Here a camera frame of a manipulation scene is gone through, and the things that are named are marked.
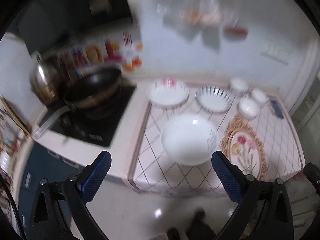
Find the metal screw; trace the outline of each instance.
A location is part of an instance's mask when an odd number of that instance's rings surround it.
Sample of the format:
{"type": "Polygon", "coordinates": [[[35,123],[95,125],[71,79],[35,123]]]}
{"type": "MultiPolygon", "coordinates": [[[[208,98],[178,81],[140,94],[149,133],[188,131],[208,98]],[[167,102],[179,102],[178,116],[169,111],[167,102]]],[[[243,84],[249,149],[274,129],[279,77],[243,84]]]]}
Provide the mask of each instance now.
{"type": "Polygon", "coordinates": [[[247,178],[248,181],[254,181],[254,179],[255,179],[255,177],[252,174],[248,174],[245,177],[247,178]]]}
{"type": "Polygon", "coordinates": [[[77,178],[78,178],[78,176],[75,175],[75,174],[73,174],[73,175],[70,175],[70,176],[69,176],[68,180],[70,180],[70,181],[75,181],[77,178]]]}
{"type": "Polygon", "coordinates": [[[276,179],[276,181],[277,181],[277,183],[278,183],[279,185],[282,185],[282,184],[283,184],[283,180],[280,179],[280,178],[276,179]]]}
{"type": "Polygon", "coordinates": [[[40,185],[44,185],[44,184],[46,184],[46,183],[47,183],[47,180],[46,180],[46,179],[41,179],[40,185]]]}

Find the pan handle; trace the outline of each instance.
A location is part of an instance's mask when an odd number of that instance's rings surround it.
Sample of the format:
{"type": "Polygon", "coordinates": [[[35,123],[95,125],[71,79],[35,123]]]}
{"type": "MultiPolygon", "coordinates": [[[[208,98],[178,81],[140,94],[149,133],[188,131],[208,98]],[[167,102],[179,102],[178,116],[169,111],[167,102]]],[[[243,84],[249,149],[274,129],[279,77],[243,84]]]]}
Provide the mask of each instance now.
{"type": "Polygon", "coordinates": [[[47,130],[50,128],[51,125],[54,124],[54,122],[64,113],[69,112],[70,111],[70,107],[69,106],[63,106],[60,107],[57,111],[55,111],[49,118],[47,121],[45,121],[45,123],[35,132],[35,134],[33,135],[33,138],[35,140],[38,140],[40,138],[40,136],[47,130]]]}

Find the kettle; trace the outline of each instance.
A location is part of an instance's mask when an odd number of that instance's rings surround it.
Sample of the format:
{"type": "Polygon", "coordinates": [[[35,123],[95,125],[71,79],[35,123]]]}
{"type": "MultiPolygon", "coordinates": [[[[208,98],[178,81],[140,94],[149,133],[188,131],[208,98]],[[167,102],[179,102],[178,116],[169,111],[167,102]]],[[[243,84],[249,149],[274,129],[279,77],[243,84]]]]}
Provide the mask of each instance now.
{"type": "Polygon", "coordinates": [[[62,78],[54,64],[42,60],[38,52],[34,61],[36,64],[30,74],[31,90],[43,104],[49,106],[59,100],[62,78]]]}

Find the black pan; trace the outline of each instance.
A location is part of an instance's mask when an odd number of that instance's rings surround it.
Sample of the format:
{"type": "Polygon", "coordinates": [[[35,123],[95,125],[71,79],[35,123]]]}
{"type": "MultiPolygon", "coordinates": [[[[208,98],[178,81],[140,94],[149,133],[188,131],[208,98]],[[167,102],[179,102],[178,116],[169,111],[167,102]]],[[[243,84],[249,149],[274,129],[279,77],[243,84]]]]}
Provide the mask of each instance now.
{"type": "Polygon", "coordinates": [[[119,90],[121,71],[116,68],[100,70],[73,84],[64,96],[65,106],[55,111],[33,135],[38,139],[64,113],[99,106],[119,90]]]}

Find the drawer handle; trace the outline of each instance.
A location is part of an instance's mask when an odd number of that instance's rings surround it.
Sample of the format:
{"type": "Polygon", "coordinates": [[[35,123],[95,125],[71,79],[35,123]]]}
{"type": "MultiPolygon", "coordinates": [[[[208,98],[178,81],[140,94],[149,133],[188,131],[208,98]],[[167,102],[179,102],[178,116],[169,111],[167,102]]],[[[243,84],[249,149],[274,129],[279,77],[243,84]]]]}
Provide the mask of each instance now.
{"type": "Polygon", "coordinates": [[[29,187],[30,180],[31,180],[31,174],[30,174],[30,172],[28,171],[28,173],[27,173],[27,178],[26,178],[26,182],[25,182],[25,184],[24,184],[26,188],[29,187]]]}
{"type": "Polygon", "coordinates": [[[24,215],[22,215],[22,225],[24,228],[26,228],[26,218],[24,217],[24,215]]]}
{"type": "Polygon", "coordinates": [[[62,157],[62,160],[64,161],[65,164],[68,164],[68,165],[70,165],[71,167],[74,167],[75,169],[78,169],[79,166],[80,166],[78,163],[74,163],[74,162],[72,162],[72,161],[69,161],[69,160],[63,158],[63,157],[62,157]]]}
{"type": "Polygon", "coordinates": [[[47,152],[53,157],[53,158],[56,158],[56,159],[60,159],[60,156],[50,150],[47,150],[47,152]]]}

